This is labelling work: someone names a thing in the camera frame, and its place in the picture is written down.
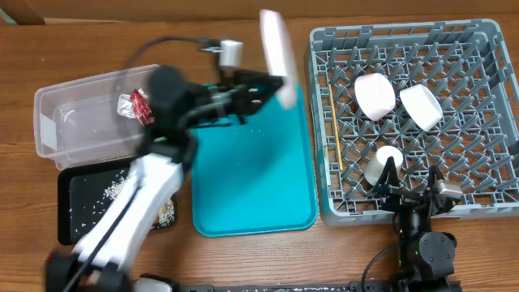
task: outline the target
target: blue plastic tray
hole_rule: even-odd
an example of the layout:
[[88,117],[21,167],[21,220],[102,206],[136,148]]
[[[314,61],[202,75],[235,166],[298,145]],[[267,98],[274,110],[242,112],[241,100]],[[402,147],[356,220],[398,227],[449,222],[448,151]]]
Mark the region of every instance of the blue plastic tray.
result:
[[301,230],[315,222],[301,88],[298,95],[298,106],[289,111],[271,100],[246,125],[194,131],[199,151],[192,168],[193,222],[201,234]]

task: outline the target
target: dish rack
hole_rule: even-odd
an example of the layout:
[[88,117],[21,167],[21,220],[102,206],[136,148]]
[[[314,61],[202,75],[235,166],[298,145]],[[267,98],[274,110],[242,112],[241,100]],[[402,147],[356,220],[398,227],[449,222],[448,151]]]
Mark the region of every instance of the dish rack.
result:
[[[375,72],[384,74],[397,94],[395,109],[379,121],[362,114],[353,86],[360,75]],[[405,189],[425,189],[432,164],[460,184],[462,203],[437,217],[519,216],[518,86],[496,22],[316,28],[310,34],[307,74],[320,214],[326,224],[391,222],[392,213],[380,210],[380,199],[372,197],[362,174],[385,145],[404,154],[399,178]],[[415,125],[400,101],[399,92],[416,84],[427,86],[444,112],[428,132]]]

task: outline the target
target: white bowl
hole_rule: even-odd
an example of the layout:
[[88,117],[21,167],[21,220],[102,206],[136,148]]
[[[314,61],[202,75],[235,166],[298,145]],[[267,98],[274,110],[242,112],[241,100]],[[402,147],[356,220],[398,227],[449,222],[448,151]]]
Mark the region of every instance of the white bowl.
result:
[[398,148],[393,146],[380,147],[367,163],[366,169],[364,170],[364,178],[366,178],[367,182],[372,186],[374,186],[379,180],[380,175],[384,170],[384,166],[390,157],[393,157],[395,160],[395,166],[397,167],[398,173],[402,167],[402,163],[404,162],[404,156]]
[[400,99],[405,110],[424,131],[429,131],[444,116],[434,94],[421,84],[400,91]]
[[381,119],[395,108],[395,91],[391,82],[380,73],[359,76],[354,88],[358,105],[372,121]]

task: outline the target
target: black tray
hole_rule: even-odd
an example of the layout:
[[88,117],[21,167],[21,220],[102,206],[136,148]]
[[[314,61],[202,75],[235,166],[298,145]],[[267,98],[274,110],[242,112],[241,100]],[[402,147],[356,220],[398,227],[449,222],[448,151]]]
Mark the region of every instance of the black tray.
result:
[[[112,203],[105,189],[127,176],[131,159],[66,169],[58,176],[58,241],[71,245],[88,233]],[[153,229],[171,227],[154,224]]]

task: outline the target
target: plastic bin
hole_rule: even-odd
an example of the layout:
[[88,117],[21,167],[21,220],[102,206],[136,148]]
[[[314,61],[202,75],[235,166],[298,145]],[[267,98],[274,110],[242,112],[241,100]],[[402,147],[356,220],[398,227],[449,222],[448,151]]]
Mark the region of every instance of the plastic bin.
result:
[[[307,70],[326,224],[391,222],[392,213],[380,210],[362,172],[385,145],[404,153],[399,178],[405,189],[422,191],[431,164],[460,183],[462,204],[442,217],[519,216],[519,118],[512,111],[519,109],[519,89],[496,22],[316,28]],[[359,109],[353,86],[358,76],[374,72],[384,74],[397,93],[395,110],[379,121]],[[400,91],[416,84],[428,87],[444,112],[428,132],[414,124],[400,101]],[[332,134],[330,85],[339,141]]]
[[[157,65],[129,69],[120,92],[144,88]],[[136,119],[117,113],[117,72],[39,89],[34,96],[34,140],[40,157],[63,170],[128,157],[141,137]]]

